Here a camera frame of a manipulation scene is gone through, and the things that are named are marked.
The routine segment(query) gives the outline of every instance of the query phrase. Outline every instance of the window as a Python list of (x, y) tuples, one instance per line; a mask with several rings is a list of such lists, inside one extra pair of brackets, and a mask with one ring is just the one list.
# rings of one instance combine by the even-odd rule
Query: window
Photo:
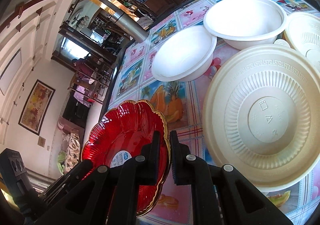
[(86, 57), (89, 52), (67, 38), (63, 39), (61, 54), (69, 59), (80, 59)]

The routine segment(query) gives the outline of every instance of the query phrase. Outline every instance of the label sticker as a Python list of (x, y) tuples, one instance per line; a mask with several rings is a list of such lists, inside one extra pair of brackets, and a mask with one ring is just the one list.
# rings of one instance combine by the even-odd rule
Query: label sticker
[(113, 157), (112, 162), (110, 164), (110, 168), (123, 165), (125, 161), (131, 158), (131, 154), (127, 151), (119, 151)]

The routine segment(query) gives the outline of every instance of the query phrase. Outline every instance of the red glass plate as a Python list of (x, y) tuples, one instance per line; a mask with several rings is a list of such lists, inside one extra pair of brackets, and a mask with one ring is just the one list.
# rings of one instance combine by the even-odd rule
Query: red glass plate
[(151, 143), (154, 131), (160, 132), (158, 181), (155, 186), (140, 186), (137, 216), (144, 215), (156, 205), (169, 173), (171, 151), (164, 115), (147, 100), (124, 101), (94, 126), (82, 150), (82, 159), (90, 159), (93, 163), (91, 173), (100, 165), (110, 167), (111, 162), (116, 164), (113, 160), (121, 151), (127, 153), (126, 157), (138, 156), (142, 146)]

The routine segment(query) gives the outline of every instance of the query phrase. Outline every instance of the table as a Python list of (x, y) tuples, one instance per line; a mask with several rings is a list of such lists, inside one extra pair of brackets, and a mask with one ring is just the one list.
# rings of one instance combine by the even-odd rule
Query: table
[[(210, 68), (204, 75), (190, 82), (167, 83), (155, 80), (151, 74), (151, 65), (157, 51), (169, 36), (186, 27), (202, 25), (205, 13), (219, 1), (196, 0), (153, 27), (143, 43), (131, 45), (125, 52), (109, 106), (109, 109), (117, 107), (128, 99), (152, 101), (156, 109), (166, 116), (169, 129), (177, 131), (180, 143), (188, 145), (192, 154), (205, 159), (209, 164), (214, 163), (203, 138), (201, 115), (204, 96), (217, 70), (239, 50), (218, 38)], [(320, 17), (319, 11), (304, 0), (274, 1), (288, 14), (304, 11)], [(267, 196), (278, 197), (287, 191), (290, 191), (290, 196), (283, 200), (279, 209), (295, 225), (304, 224), (320, 201), (320, 163), (300, 182), (285, 190), (270, 192)], [(175, 186), (170, 171), (157, 205), (145, 216), (140, 217), (138, 223), (192, 224), (190, 186)]]

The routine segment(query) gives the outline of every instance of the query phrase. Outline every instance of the scalloped plate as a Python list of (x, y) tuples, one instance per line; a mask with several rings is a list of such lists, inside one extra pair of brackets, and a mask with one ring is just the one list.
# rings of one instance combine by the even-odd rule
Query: scalloped plate
[(138, 156), (142, 146), (151, 143), (154, 131), (160, 132), (158, 181), (155, 186), (140, 186), (137, 216), (146, 214), (156, 205), (169, 173), (171, 150), (164, 115), (147, 100), (124, 101), (94, 126), (82, 150), (82, 159), (93, 163), (90, 174), (100, 165), (114, 167)]
[(302, 179), (320, 153), (320, 78), (295, 50), (257, 45), (213, 78), (203, 106), (214, 162), (235, 166), (260, 191)]

